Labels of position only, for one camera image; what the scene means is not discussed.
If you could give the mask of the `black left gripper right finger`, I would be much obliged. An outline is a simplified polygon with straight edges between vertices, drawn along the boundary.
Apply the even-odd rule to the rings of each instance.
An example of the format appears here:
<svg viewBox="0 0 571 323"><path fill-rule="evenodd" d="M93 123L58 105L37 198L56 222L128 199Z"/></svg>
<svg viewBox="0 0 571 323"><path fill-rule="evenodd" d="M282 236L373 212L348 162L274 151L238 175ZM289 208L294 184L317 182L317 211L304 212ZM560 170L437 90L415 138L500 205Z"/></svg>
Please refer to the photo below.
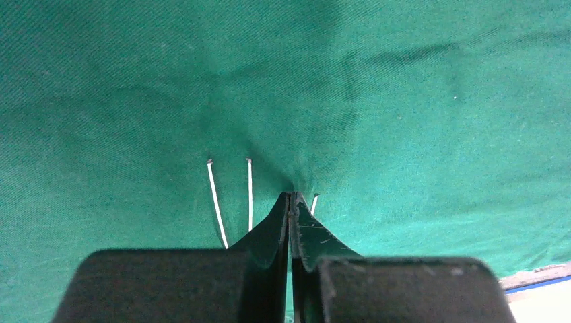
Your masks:
<svg viewBox="0 0 571 323"><path fill-rule="evenodd" d="M514 322L488 266L463 257L364 257L290 198L296 322Z"/></svg>

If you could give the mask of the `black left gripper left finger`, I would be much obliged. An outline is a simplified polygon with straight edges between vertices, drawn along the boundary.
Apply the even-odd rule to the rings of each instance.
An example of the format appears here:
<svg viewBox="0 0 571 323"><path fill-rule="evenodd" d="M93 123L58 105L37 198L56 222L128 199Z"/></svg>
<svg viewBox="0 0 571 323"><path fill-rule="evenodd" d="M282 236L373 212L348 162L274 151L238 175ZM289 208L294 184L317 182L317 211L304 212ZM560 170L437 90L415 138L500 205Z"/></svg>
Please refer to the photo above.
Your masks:
<svg viewBox="0 0 571 323"><path fill-rule="evenodd" d="M227 249L108 249L77 268L55 322L283 322L290 195Z"/></svg>

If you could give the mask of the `steel tweezers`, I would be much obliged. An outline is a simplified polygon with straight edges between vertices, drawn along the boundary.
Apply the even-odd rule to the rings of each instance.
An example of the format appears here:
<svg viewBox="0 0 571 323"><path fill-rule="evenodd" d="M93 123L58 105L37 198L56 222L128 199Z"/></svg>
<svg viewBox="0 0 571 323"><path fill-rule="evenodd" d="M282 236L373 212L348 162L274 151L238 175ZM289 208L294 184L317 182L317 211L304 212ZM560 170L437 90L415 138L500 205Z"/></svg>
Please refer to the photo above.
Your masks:
<svg viewBox="0 0 571 323"><path fill-rule="evenodd" d="M212 195L212 199L213 199L213 206L215 209L215 215L216 215L216 219L217 219L217 224L218 224L218 228L220 231L220 235L222 238L222 243L224 245L225 249L229 248L229 244L228 244L228 239L227 239L227 235L226 235L226 231L224 228L224 223L222 220L222 214L221 214L221 210L220 210L220 204L219 204L219 200L218 200L218 196L217 196L217 189L216 189L216 185L215 185L215 179L213 176L213 160L209 159L207 160L207 171L208 171L208 177L209 177L209 184L211 187L211 195Z"/></svg>
<svg viewBox="0 0 571 323"><path fill-rule="evenodd" d="M248 170L248 231L253 230L253 163L246 158Z"/></svg>

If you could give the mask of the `dark green surgical drape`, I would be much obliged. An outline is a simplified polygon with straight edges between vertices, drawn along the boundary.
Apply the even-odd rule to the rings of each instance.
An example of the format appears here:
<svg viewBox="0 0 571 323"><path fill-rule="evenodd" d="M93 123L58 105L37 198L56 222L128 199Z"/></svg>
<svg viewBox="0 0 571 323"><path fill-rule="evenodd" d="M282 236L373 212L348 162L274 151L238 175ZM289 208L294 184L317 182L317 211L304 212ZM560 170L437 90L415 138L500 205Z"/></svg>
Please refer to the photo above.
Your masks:
<svg viewBox="0 0 571 323"><path fill-rule="evenodd" d="M569 1L2 1L1 321L283 191L366 256L570 261Z"/></svg>

